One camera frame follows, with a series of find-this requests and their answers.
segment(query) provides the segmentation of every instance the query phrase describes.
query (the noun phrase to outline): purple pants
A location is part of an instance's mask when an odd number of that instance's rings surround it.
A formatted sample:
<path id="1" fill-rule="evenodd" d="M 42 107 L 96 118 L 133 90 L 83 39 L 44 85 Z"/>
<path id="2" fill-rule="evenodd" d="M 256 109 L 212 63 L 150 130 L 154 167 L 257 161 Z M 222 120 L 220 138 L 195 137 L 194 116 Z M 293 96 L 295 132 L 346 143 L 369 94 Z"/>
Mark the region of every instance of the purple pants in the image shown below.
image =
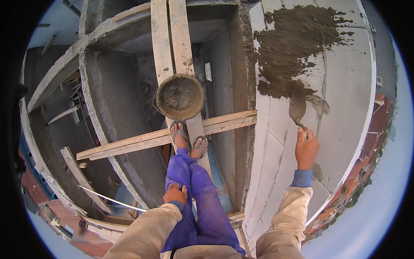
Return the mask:
<path id="1" fill-rule="evenodd" d="M 185 148 L 178 148 L 177 154 L 168 164 L 165 190 L 167 191 L 170 184 L 174 183 L 178 183 L 180 187 L 183 185 L 187 187 L 188 198 L 182 211 L 183 219 L 168 236 L 161 253 L 174 248 L 215 244 L 229 245 L 246 255 L 246 251 L 239 246 L 236 233 L 220 203 L 215 185 L 207 171 L 197 164 L 197 159 L 188 156 Z M 192 211 L 191 196 L 197 202 L 197 222 Z"/>

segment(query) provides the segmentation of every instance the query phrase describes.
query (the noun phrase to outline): person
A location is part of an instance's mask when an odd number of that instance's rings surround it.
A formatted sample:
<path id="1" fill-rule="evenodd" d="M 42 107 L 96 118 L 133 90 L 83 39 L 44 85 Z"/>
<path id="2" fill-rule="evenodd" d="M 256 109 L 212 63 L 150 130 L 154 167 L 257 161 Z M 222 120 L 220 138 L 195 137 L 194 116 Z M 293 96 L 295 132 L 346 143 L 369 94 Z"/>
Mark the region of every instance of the person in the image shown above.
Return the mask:
<path id="1" fill-rule="evenodd" d="M 197 164 L 208 142 L 198 137 L 189 148 L 183 124 L 174 122 L 170 135 L 177 154 L 168 164 L 164 204 L 138 217 L 106 253 L 112 258 L 240 259 L 247 257 L 220 203 L 207 171 Z M 256 242 L 257 258 L 303 258 L 307 206 L 312 196 L 312 166 L 320 145 L 312 130 L 298 129 L 295 156 L 298 169 L 287 188 L 272 229 Z M 197 202 L 198 219 L 192 212 Z"/>

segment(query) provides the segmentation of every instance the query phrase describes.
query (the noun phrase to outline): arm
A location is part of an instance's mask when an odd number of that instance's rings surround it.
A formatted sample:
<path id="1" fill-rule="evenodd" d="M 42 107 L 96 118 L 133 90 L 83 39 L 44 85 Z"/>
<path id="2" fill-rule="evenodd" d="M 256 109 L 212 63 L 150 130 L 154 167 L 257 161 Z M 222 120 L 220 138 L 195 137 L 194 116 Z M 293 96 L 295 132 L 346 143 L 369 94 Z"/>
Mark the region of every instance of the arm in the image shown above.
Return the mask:
<path id="1" fill-rule="evenodd" d="M 118 238 L 106 253 L 105 259 L 111 258 L 159 258 L 171 231 L 183 216 L 181 211 L 187 199 L 187 189 L 178 189 L 170 185 L 164 196 L 165 204 L 140 215 Z"/>
<path id="2" fill-rule="evenodd" d="M 285 192 L 279 211 L 272 219 L 273 229 L 257 240 L 258 258 L 265 254 L 272 255 L 274 258 L 303 258 L 300 252 L 301 241 L 305 239 L 303 231 L 309 200 L 313 193 L 311 169 L 319 148 L 320 145 L 313 132 L 308 129 L 308 139 L 306 139 L 302 128 L 299 128 L 295 151 L 298 170 L 295 171 L 294 180 Z"/>

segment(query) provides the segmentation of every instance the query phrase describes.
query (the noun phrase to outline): sandal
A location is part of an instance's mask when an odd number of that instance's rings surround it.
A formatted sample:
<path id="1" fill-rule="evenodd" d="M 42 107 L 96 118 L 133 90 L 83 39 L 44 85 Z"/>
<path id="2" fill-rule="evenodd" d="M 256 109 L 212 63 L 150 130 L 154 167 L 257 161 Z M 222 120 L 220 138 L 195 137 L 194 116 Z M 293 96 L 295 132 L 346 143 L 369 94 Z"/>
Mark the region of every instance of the sandal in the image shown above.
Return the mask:
<path id="1" fill-rule="evenodd" d="M 178 126 L 178 124 L 179 124 L 180 122 L 184 125 L 184 123 L 183 123 L 182 121 L 173 121 L 173 122 L 171 123 L 171 125 L 170 125 L 170 132 L 171 132 L 172 127 L 173 127 L 174 125 L 177 125 L 177 126 Z M 174 131 L 174 134 L 173 134 L 173 136 L 171 137 L 171 138 L 172 138 L 172 140 L 173 140 L 173 143 L 174 143 L 174 144 L 176 143 L 176 142 L 175 142 L 175 138 L 176 138 L 177 134 L 180 134 L 181 136 L 183 136 L 183 138 L 184 138 L 186 141 L 188 140 L 188 139 L 187 139 L 187 136 L 184 134 L 184 132 L 182 132 L 179 128 L 177 128 L 177 130 L 176 130 L 176 131 Z"/>
<path id="2" fill-rule="evenodd" d="M 193 143 L 193 147 L 195 146 L 195 144 L 197 143 L 197 139 L 201 138 L 202 140 L 206 141 L 206 145 L 208 147 L 208 140 L 206 139 L 206 137 L 204 136 L 198 136 L 195 138 L 194 143 Z M 193 148 L 190 152 L 196 150 L 196 149 L 201 149 L 201 157 L 199 159 L 201 159 L 204 156 L 204 148 L 202 148 L 202 145 L 200 144 L 198 147 Z"/>

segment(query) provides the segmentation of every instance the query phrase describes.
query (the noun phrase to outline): bucket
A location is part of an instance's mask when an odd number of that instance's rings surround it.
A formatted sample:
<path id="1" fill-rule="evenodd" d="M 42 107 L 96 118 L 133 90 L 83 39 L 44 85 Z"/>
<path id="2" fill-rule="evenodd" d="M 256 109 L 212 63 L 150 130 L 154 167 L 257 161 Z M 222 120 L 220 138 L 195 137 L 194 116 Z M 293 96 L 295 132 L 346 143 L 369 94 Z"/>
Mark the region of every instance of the bucket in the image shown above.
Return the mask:
<path id="1" fill-rule="evenodd" d="M 191 75 L 174 74 L 165 79 L 155 93 L 159 111 L 172 120 L 189 120 L 203 108 L 204 88 Z"/>

